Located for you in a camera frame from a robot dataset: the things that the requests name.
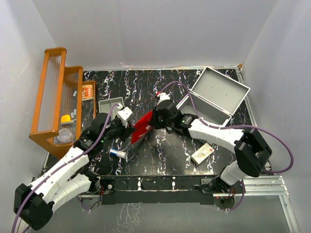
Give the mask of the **red first aid pouch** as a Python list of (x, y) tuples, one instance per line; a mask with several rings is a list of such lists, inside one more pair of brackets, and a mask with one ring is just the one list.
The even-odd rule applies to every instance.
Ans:
[(152, 119), (153, 111), (149, 111), (135, 124), (135, 131), (132, 133), (131, 144), (136, 143), (146, 135), (151, 129), (150, 121)]

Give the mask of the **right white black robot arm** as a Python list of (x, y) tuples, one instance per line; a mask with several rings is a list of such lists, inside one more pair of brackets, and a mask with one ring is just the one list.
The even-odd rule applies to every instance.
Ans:
[(223, 168), (215, 179), (199, 186), (203, 190), (226, 193), (247, 176), (259, 177), (272, 155), (257, 129), (222, 129), (194, 114), (182, 113), (171, 100), (163, 100), (152, 109), (150, 124), (155, 129), (217, 144), (235, 154), (236, 161)]

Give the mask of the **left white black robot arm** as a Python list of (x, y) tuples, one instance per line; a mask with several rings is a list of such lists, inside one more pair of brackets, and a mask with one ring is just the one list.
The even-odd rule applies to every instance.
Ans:
[(40, 230), (53, 213), (72, 198), (84, 192), (98, 192), (101, 186), (98, 176), (86, 165), (107, 141), (117, 138), (125, 141), (135, 131), (130, 121), (132, 114), (128, 107), (117, 111), (114, 117), (109, 113), (98, 114), (51, 169), (29, 185), (20, 184), (15, 190), (16, 217), (12, 232), (19, 218), (33, 230)]

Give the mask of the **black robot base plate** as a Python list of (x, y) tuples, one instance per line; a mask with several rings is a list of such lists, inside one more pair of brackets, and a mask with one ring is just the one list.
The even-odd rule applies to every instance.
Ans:
[(102, 175), (99, 195), (103, 205), (124, 203), (199, 203), (213, 205), (217, 198), (242, 193), (241, 182), (220, 189), (215, 175)]

